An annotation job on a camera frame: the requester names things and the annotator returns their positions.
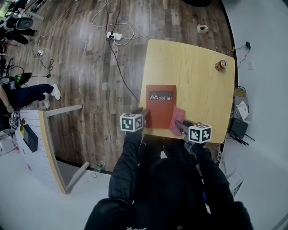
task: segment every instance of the person's arm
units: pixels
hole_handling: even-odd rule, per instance
[[[123,152],[115,165],[109,183],[109,197],[121,199],[129,205],[134,200],[141,140],[141,132],[127,133]]]
[[[241,202],[234,202],[224,173],[211,158],[210,150],[203,144],[194,144],[193,153],[200,166],[204,188],[214,223],[231,229],[253,229],[250,216]]]
[[[9,113],[12,113],[14,111],[13,107],[10,105],[9,100],[7,98],[7,94],[3,87],[0,85],[0,98],[4,105],[6,106],[6,109]]]
[[[110,177],[109,198],[96,204],[85,230],[122,230],[128,226],[127,215],[134,200],[141,140],[140,132],[127,133],[123,152]]]

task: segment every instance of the small bottle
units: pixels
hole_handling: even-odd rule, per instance
[[[96,174],[96,173],[99,173],[99,172],[104,168],[104,166],[105,166],[105,162],[101,160],[101,161],[96,165],[96,167],[95,167],[95,169],[94,169],[94,171],[93,171],[93,173],[92,173],[92,177],[97,178],[97,174]]]
[[[105,166],[105,162],[104,161],[100,161],[97,165],[96,165],[96,168],[95,168],[95,172],[100,172]]]

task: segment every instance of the red book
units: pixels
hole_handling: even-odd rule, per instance
[[[150,110],[146,118],[147,128],[169,128],[176,105],[175,85],[147,85],[146,108]]]

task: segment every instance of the electrical outlet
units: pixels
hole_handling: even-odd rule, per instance
[[[111,35],[111,32],[108,32],[106,37],[109,38],[109,36]],[[112,36],[114,36],[115,40],[120,41],[122,38],[122,34],[118,34],[118,33],[113,33]]]
[[[253,62],[248,62],[248,69],[254,70],[254,63]]]

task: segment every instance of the wooden floor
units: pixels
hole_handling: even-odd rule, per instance
[[[62,97],[50,98],[51,109],[83,104],[80,112],[59,115],[50,119],[56,156],[66,161],[91,167],[104,160],[106,170],[112,171],[121,154],[123,133],[119,117],[137,107],[137,101],[124,86],[119,70],[105,40],[105,28],[91,25],[92,17],[105,1],[83,0],[65,14],[53,30],[41,37],[40,48],[48,49],[43,63],[54,59],[52,77],[33,78],[28,85],[57,83]],[[120,0],[108,1],[109,23],[114,23]],[[73,4],[73,0],[54,0],[39,14],[45,20],[36,21],[35,29],[45,35],[58,18]],[[94,20],[106,25],[105,8]],[[231,40],[224,13],[218,1],[209,7],[192,7],[181,0],[122,0],[119,23],[129,23],[139,35],[172,40],[215,50],[231,50]],[[206,24],[207,34],[197,33],[196,26]],[[128,26],[117,26],[115,32],[131,36]],[[126,46],[111,43],[127,85],[140,97],[145,55],[149,38],[132,40]],[[33,41],[18,48],[9,47],[7,60],[33,75],[47,75],[48,71],[32,54]]]

